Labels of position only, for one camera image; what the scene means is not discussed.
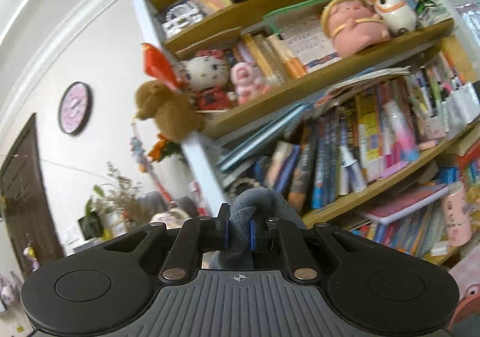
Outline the grey cloth garment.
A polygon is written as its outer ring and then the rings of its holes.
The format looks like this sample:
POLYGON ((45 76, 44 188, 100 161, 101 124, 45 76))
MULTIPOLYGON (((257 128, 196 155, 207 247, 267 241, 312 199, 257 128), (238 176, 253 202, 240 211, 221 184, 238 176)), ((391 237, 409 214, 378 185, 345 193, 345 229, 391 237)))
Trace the grey cloth garment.
POLYGON ((275 267, 278 257, 259 250, 263 242, 261 237, 269 229, 267 221, 270 218, 292 221, 299 229, 306 228, 280 193, 267 188, 246 190, 230 207, 228 248, 224 252, 215 252, 209 267, 238 271, 275 267))

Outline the brown plush dog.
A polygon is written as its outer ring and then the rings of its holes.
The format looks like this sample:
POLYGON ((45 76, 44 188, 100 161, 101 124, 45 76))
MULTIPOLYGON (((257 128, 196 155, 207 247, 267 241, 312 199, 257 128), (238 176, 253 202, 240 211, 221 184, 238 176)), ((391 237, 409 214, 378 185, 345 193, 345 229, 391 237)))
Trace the brown plush dog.
POLYGON ((189 134, 203 128, 203 116, 189 98, 170 90, 158 80, 147 81, 135 93, 139 120, 153 119, 162 136, 181 143, 189 134))

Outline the small pink plush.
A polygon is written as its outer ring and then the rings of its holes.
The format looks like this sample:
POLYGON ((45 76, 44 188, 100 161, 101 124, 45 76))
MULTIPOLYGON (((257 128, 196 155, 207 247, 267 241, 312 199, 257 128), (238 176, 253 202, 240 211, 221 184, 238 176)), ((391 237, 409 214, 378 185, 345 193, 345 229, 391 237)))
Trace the small pink plush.
POLYGON ((261 73, 247 62, 239 62, 231 68, 230 80, 240 105, 262 96, 270 89, 261 73))

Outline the hello kitty plush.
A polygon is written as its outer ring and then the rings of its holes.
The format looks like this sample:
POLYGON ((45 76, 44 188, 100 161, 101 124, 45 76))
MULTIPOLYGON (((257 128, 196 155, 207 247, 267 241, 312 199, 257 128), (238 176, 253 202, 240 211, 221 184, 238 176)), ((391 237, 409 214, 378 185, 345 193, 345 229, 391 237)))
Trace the hello kitty plush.
POLYGON ((225 90, 230 81, 230 65, 224 52, 218 49, 202 50, 187 61, 178 64, 178 73, 184 90, 194 101, 197 110, 216 111, 233 108, 225 90))

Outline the white wooden bookshelf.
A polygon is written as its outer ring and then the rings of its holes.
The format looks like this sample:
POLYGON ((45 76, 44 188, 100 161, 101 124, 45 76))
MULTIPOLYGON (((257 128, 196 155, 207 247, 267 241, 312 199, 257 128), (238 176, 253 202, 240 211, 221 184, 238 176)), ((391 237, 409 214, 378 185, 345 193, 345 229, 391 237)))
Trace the white wooden bookshelf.
MULTIPOLYGON (((239 35, 260 27, 261 18, 273 11, 308 0, 246 0, 222 10, 180 34, 166 40, 152 15, 181 0, 133 0, 137 20, 146 43, 163 51, 171 63, 177 63, 198 49, 225 44, 239 35)), ((468 79, 479 76, 479 45, 452 0, 438 0, 448 10, 446 21, 377 45, 344 61, 274 88, 249 104, 208 119, 204 132, 193 133, 183 143, 183 152, 208 205, 216 215, 227 201, 216 173, 209 146, 221 139, 235 140, 281 116, 296 103, 314 101, 323 88, 364 71, 371 66, 386 68, 429 47, 444 42, 468 79)))

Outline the pink sticker tumbler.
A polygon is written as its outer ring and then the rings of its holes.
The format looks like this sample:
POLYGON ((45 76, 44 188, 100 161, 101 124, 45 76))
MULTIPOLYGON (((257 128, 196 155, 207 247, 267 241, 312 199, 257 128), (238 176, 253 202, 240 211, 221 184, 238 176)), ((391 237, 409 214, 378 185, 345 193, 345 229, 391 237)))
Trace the pink sticker tumbler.
POLYGON ((448 193, 442 199, 442 212, 448 244, 456 248, 467 244, 472 237, 472 228, 465 186, 462 182, 448 185, 448 193))

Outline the dark wooden door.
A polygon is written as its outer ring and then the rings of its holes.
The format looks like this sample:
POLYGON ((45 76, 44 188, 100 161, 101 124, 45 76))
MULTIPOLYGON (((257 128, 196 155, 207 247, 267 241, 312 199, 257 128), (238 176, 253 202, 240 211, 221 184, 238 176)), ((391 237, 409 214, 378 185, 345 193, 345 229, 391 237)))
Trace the dark wooden door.
POLYGON ((24 278, 34 271, 33 262, 42 266, 64 257, 44 187, 34 114, 1 165, 1 201, 8 237, 24 278))

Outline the pink cartoon table mat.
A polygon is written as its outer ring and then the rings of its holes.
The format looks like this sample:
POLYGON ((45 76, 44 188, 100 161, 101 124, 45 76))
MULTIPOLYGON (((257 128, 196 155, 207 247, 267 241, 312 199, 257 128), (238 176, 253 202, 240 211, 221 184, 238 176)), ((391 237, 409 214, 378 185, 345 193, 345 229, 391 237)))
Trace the pink cartoon table mat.
POLYGON ((450 271, 460 290, 460 300, 448 330, 452 336, 480 337, 479 326, 479 247, 473 249, 450 271))

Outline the pink pig figure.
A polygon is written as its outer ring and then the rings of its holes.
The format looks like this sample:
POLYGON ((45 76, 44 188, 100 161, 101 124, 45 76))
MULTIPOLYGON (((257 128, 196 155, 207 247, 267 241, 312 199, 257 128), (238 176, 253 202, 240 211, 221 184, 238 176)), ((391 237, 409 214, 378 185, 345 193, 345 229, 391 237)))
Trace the pink pig figure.
POLYGON ((391 39, 382 18, 360 0, 330 1, 320 15, 320 25, 341 58, 391 39))

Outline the pink round wall clock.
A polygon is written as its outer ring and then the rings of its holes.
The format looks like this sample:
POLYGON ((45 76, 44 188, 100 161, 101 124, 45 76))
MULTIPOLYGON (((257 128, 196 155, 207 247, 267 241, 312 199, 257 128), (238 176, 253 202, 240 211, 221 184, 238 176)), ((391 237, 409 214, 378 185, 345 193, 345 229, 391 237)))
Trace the pink round wall clock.
POLYGON ((91 87, 74 82, 64 92, 58 106, 58 125, 66 135, 78 135, 89 121, 93 108, 91 87))

